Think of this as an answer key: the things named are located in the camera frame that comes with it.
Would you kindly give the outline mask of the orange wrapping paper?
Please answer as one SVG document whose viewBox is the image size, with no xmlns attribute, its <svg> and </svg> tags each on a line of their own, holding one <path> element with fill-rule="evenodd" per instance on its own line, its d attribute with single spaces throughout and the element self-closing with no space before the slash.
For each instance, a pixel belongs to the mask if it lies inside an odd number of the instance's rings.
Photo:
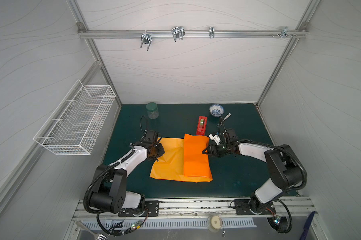
<svg viewBox="0 0 361 240">
<path fill-rule="evenodd" d="M 209 144 L 205 136 L 185 134 L 184 138 L 163 138 L 165 154 L 154 162 L 150 177 L 179 182 L 211 182 L 209 159 L 202 153 Z"/>
</svg>

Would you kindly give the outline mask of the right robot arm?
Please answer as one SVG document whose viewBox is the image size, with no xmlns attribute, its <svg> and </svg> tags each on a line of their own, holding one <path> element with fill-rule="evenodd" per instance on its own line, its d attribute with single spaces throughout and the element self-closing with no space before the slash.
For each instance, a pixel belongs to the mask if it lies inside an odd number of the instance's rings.
<svg viewBox="0 0 361 240">
<path fill-rule="evenodd" d="M 251 140 L 240 140 L 234 129 L 219 135 L 209 135 L 211 143 L 202 154 L 222 158 L 229 154 L 251 157 L 266 163 L 268 180 L 251 195 L 247 203 L 240 204 L 244 211 L 260 215 L 283 195 L 303 189 L 307 172 L 289 145 L 274 146 Z"/>
</svg>

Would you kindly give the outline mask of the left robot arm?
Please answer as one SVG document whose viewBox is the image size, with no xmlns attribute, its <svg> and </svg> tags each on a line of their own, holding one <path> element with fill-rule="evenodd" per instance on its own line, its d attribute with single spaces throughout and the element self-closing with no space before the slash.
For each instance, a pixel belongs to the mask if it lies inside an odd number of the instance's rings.
<svg viewBox="0 0 361 240">
<path fill-rule="evenodd" d="M 164 155 L 160 141 L 158 132 L 147 130 L 139 141 L 130 144 L 130 151 L 119 160 L 98 166 L 84 195 L 85 211 L 91 214 L 117 214 L 121 210 L 128 210 L 141 214 L 145 208 L 145 197 L 127 191 L 127 178 L 140 163 L 157 161 Z"/>
</svg>

